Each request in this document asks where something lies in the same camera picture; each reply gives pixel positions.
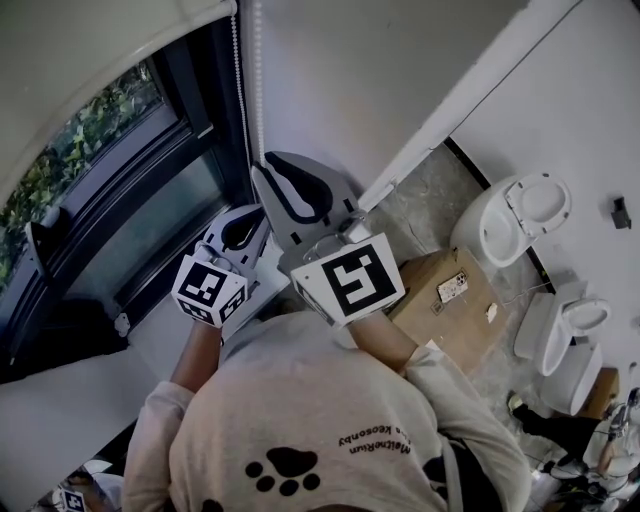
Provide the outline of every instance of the tree foliage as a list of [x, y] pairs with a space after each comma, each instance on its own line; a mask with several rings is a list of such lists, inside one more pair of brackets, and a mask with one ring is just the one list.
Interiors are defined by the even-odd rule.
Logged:
[[62, 202], [96, 157], [161, 102], [144, 63], [105, 87], [40, 153], [0, 210], [0, 293], [26, 250], [24, 226]]

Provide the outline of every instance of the bathroom floor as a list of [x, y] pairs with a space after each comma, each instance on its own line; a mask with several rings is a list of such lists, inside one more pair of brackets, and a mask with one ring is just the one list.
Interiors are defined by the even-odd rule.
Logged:
[[[398, 263], [428, 254], [448, 247], [458, 217], [480, 193], [482, 188], [467, 168], [448, 148], [440, 146], [374, 208], [370, 214], [372, 229], [387, 234]], [[550, 412], [536, 393], [540, 378], [533, 365], [513, 353], [518, 327], [535, 293], [526, 291], [542, 281], [526, 255], [489, 277], [509, 313], [508, 324], [500, 342], [470, 378], [496, 417], [517, 438], [535, 468], [536, 459], [543, 459], [553, 444], [523, 433], [518, 422], [510, 417], [506, 399], [508, 392], [515, 390], [540, 414]], [[541, 510], [557, 487], [556, 480], [541, 475], [534, 481], [526, 510]]]

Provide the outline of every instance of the toilet lid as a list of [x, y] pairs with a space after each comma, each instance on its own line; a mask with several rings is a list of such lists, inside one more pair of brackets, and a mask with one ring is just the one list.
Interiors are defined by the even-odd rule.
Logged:
[[529, 237], [558, 229], [571, 212], [571, 194], [567, 185], [546, 172], [519, 179], [505, 197], [520, 227]]
[[574, 336], [587, 336], [611, 316], [609, 303], [604, 299], [582, 299], [564, 308], [562, 317]]

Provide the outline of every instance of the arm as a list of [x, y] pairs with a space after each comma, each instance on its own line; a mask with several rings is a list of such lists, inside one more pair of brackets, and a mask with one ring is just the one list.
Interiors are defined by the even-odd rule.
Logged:
[[522, 510], [531, 473], [517, 441], [485, 405], [469, 380], [438, 350], [420, 347], [406, 367], [407, 380], [427, 398], [438, 430], [461, 439], [496, 490], [505, 512]]
[[193, 395], [218, 368], [220, 329], [196, 322], [171, 382], [147, 398], [129, 444], [124, 472], [124, 510], [162, 510], [169, 498], [169, 448]]
[[531, 486], [529, 464], [458, 367], [444, 353], [418, 347], [381, 312], [354, 322], [349, 331], [360, 350], [406, 374], [429, 401], [439, 430], [466, 442], [504, 510], [522, 510]]

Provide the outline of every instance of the toilet bowl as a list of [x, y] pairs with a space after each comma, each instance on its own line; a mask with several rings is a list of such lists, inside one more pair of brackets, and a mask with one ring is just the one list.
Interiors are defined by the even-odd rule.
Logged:
[[602, 368], [599, 344], [569, 347], [557, 371], [542, 381], [540, 398], [552, 409], [575, 416]]
[[467, 247], [487, 271], [507, 267], [537, 237], [559, 228], [571, 212], [567, 185], [549, 173], [511, 176], [478, 196], [453, 229], [451, 247]]
[[536, 293], [520, 324], [514, 352], [533, 360], [545, 377], [553, 374], [574, 336], [587, 336], [610, 316], [606, 300], [587, 298], [586, 281], [566, 283], [556, 294]]

